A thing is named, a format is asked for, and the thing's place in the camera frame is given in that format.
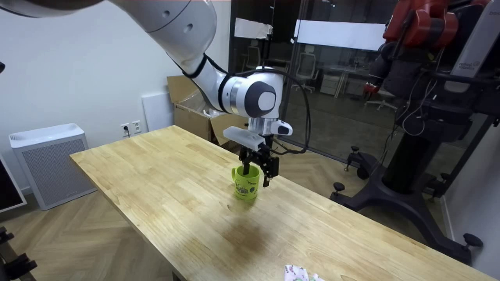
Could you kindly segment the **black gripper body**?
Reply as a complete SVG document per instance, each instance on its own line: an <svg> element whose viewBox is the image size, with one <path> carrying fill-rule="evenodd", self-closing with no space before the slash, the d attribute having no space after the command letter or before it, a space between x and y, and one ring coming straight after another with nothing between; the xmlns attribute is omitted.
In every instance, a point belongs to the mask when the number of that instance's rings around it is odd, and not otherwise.
<svg viewBox="0 0 500 281"><path fill-rule="evenodd" d="M240 156L249 156L251 162L265 162L273 157L273 136L251 136L241 143Z"/></svg>

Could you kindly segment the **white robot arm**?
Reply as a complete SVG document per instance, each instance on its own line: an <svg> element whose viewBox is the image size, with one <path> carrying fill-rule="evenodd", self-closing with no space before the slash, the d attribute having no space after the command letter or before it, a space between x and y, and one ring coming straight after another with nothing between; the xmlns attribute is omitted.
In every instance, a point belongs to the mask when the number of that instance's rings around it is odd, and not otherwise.
<svg viewBox="0 0 500 281"><path fill-rule="evenodd" d="M243 171L255 164L265 173L263 186L279 175L280 161L273 154L273 137L291 136L293 126L280 117L284 75L273 67L257 67L235 75L209 53L218 12L212 0L0 0L0 8L23 17L69 15L110 1L135 20L205 95L216 111L249 120L248 128L229 126L224 136L243 147Z"/></svg>

